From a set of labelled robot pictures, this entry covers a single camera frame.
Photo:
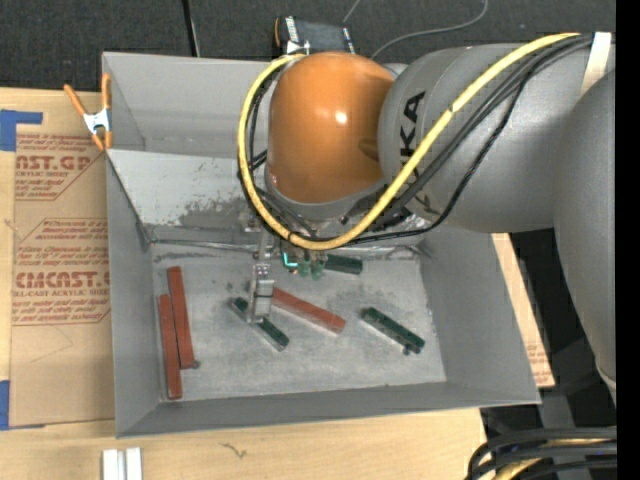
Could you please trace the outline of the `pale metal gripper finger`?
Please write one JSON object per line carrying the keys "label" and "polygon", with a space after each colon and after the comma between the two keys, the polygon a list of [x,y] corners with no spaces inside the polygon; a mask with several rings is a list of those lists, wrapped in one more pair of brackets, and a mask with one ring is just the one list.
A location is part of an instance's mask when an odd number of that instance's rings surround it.
{"label": "pale metal gripper finger", "polygon": [[257,281],[257,318],[268,317],[271,312],[274,290],[273,279],[259,279]]}
{"label": "pale metal gripper finger", "polygon": [[263,319],[257,318],[257,281],[259,279],[271,279],[270,267],[268,264],[256,264],[253,267],[250,288],[250,321],[252,323],[258,322]]}

